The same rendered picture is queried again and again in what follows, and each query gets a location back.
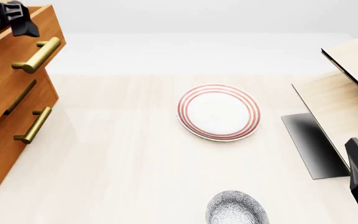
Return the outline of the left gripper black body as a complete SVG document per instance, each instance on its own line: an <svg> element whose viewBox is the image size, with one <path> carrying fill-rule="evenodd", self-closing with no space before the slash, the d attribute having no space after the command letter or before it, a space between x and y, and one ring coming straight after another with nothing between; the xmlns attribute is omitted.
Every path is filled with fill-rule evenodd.
<svg viewBox="0 0 358 224"><path fill-rule="evenodd" d="M2 9L5 18L10 25L30 21L29 10L20 1L9 1L8 3L4 3Z"/></svg>

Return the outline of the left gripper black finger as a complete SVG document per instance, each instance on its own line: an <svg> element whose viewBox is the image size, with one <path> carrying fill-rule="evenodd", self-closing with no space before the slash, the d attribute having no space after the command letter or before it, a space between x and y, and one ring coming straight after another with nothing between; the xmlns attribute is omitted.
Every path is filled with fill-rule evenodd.
<svg viewBox="0 0 358 224"><path fill-rule="evenodd" d="M38 27L32 21L19 21L11 24L14 37L26 35L28 37L40 37Z"/></svg>

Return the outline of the grey patterned bowl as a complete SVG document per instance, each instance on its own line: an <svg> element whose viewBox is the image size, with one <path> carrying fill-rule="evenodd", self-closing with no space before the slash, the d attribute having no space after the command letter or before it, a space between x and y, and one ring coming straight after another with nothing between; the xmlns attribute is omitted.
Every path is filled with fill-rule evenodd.
<svg viewBox="0 0 358 224"><path fill-rule="evenodd" d="M263 206L237 190L216 194L207 204L205 224L270 224Z"/></svg>

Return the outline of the white plate with red rings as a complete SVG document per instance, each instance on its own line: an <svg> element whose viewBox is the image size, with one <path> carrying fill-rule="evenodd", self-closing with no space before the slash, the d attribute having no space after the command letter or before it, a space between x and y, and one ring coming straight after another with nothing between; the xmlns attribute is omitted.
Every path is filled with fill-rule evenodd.
<svg viewBox="0 0 358 224"><path fill-rule="evenodd" d="M178 100L177 118L189 132L211 141L237 141L262 123L262 110L244 90L222 84L189 89Z"/></svg>

